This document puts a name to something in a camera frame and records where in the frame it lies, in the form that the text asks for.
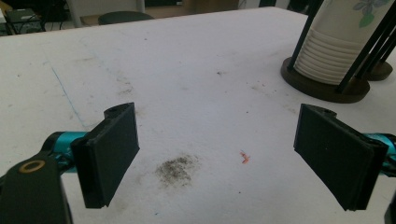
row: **red mark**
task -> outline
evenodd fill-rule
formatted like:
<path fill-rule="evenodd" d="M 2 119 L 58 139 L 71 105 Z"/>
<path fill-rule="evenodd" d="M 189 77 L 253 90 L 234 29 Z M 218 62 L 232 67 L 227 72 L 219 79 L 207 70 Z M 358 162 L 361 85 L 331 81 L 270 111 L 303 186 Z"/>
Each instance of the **red mark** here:
<path fill-rule="evenodd" d="M 244 160 L 242 161 L 242 163 L 243 163 L 243 164 L 248 163 L 248 160 L 250 159 L 250 157 L 249 157 L 244 151 L 241 151 L 240 154 L 241 154 L 241 156 L 244 158 Z"/>

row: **stack of paper cups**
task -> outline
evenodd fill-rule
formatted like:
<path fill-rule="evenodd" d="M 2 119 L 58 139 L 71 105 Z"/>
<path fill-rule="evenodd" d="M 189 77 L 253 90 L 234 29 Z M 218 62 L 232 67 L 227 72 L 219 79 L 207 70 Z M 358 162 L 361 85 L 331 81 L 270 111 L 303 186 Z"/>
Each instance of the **stack of paper cups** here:
<path fill-rule="evenodd" d="M 395 0 L 324 0 L 294 68 L 338 85 Z"/>

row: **table surface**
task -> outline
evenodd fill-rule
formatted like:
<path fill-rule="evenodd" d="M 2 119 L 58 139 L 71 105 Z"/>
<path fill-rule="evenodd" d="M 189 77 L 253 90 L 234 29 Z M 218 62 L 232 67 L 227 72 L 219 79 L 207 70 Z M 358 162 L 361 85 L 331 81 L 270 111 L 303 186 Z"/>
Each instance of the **table surface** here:
<path fill-rule="evenodd" d="M 268 7 L 1 37 L 0 173 L 51 133 L 89 131 L 135 102 L 141 150 L 110 206 L 86 209 L 77 175 L 63 175 L 75 223 L 382 223 L 394 179 L 345 212 L 293 141 L 300 104 L 396 133 L 395 77 L 351 105 L 295 90 L 280 66 L 305 20 Z"/>

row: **black rod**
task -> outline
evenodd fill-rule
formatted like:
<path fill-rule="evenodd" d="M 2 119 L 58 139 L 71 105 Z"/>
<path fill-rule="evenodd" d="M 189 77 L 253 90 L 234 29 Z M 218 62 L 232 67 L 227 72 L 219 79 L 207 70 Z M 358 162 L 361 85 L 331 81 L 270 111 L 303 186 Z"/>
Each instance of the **black rod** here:
<path fill-rule="evenodd" d="M 362 78 L 364 75 L 371 71 L 375 65 L 378 63 L 381 56 L 385 53 L 387 48 L 389 47 L 389 43 L 387 44 L 387 39 L 389 39 L 390 33 L 393 31 L 396 25 L 396 14 L 393 16 L 392 20 L 385 28 L 384 33 L 379 37 L 378 41 L 376 42 L 374 48 L 370 52 L 367 60 L 361 66 L 361 69 L 356 74 L 356 78 Z"/>
<path fill-rule="evenodd" d="M 373 48 L 373 46 L 375 45 L 378 38 L 384 33 L 384 30 L 388 26 L 388 23 L 391 21 L 393 16 L 396 15 L 395 11 L 396 11 L 396 2 L 394 2 L 392 4 L 389 11 L 385 15 L 384 19 L 376 27 L 374 33 L 367 41 L 364 48 L 361 50 L 361 53 L 356 58 L 355 62 L 350 66 L 350 68 L 346 72 L 346 75 L 344 76 L 343 80 L 340 82 L 338 87 L 335 89 L 336 92 L 342 93 L 344 91 L 349 80 L 352 79 L 353 75 L 355 75 L 356 71 L 361 66 L 361 64 L 363 63 L 366 56 L 370 53 L 370 50 Z"/>
<path fill-rule="evenodd" d="M 387 49 L 387 52 L 385 52 L 384 55 L 382 56 L 382 58 L 379 60 L 381 63 L 384 63 L 387 61 L 387 58 L 393 52 L 395 46 L 396 46 L 396 38 L 393 39 L 392 43 L 390 44 L 389 48 Z"/>
<path fill-rule="evenodd" d="M 311 27 L 311 24 L 314 21 L 314 18 L 317 15 L 322 2 L 323 2 L 323 0 L 311 0 L 310 1 L 309 7 L 311 9 L 309 11 L 308 19 L 306 19 L 306 23 L 305 23 L 303 31 L 301 32 L 300 39 L 297 42 L 297 46 L 293 52 L 293 55 L 291 56 L 290 63 L 288 65 L 288 70 L 293 69 L 294 64 L 296 63 L 296 60 L 297 60 L 297 56 L 300 53 L 301 47 L 303 46 L 306 36 L 308 35 L 309 28 Z"/>

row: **wooden base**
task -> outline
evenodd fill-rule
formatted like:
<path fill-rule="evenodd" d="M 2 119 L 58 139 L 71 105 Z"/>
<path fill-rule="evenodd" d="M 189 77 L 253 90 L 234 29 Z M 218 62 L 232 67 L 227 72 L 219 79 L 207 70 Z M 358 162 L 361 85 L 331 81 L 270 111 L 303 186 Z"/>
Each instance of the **wooden base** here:
<path fill-rule="evenodd" d="M 283 62 L 281 68 L 281 74 L 285 81 L 295 89 L 320 100 L 351 104 L 363 99 L 370 90 L 367 80 L 352 78 L 343 93 L 336 92 L 336 85 L 320 83 L 302 76 L 294 69 L 288 70 L 289 63 L 290 58 Z"/>
<path fill-rule="evenodd" d="M 386 79 L 392 71 L 392 66 L 387 62 L 378 63 L 371 73 L 366 74 L 365 78 L 369 81 L 381 81 Z"/>

